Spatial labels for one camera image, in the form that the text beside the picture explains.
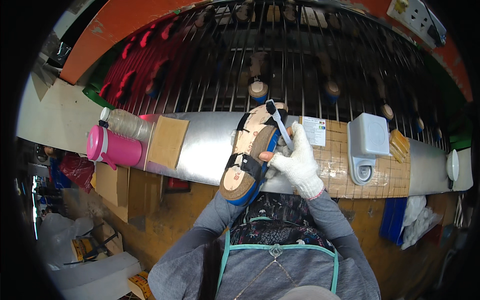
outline orange machine frame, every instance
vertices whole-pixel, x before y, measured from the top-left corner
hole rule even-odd
[[[109,0],[83,31],[63,66],[60,78],[75,84],[97,59],[135,30],[174,10],[200,2],[205,1]],[[392,26],[424,45],[410,30],[386,14],[390,0],[350,0],[348,3],[377,18],[385,19]],[[432,49],[430,53],[454,79],[465,99],[468,102],[473,101],[467,70],[451,36],[447,33],[446,45]]]

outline plastic water bottle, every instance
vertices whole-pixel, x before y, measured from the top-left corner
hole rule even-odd
[[[113,132],[134,138],[145,140],[150,137],[152,124],[135,116],[123,109],[103,108],[100,120],[108,123],[108,128]]]

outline electrical outlet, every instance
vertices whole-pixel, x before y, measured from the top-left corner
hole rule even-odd
[[[432,19],[435,22],[435,26],[438,29],[440,37],[444,38],[447,30],[437,17],[430,11],[428,15],[425,5],[420,0],[408,0],[408,7],[404,9],[398,9],[396,7],[397,1],[392,0],[387,10],[387,15],[399,21],[403,26],[410,29],[413,33],[418,35],[428,46],[435,48],[435,40],[428,34],[428,29],[433,25]]]

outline hand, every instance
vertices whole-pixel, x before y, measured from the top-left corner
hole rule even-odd
[[[281,152],[262,152],[258,158],[267,161],[269,167],[275,167],[282,172],[297,188],[302,198],[315,199],[323,192],[324,183],[317,176],[318,164],[313,157],[312,146],[301,124],[294,122],[287,128],[287,132],[293,137],[294,145],[290,157],[283,154],[286,152],[286,146],[283,146]]]

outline pink water bottle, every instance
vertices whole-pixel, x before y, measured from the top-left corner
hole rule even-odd
[[[106,162],[112,169],[117,166],[135,166],[142,156],[142,144],[131,137],[98,125],[94,125],[88,134],[88,159]]]

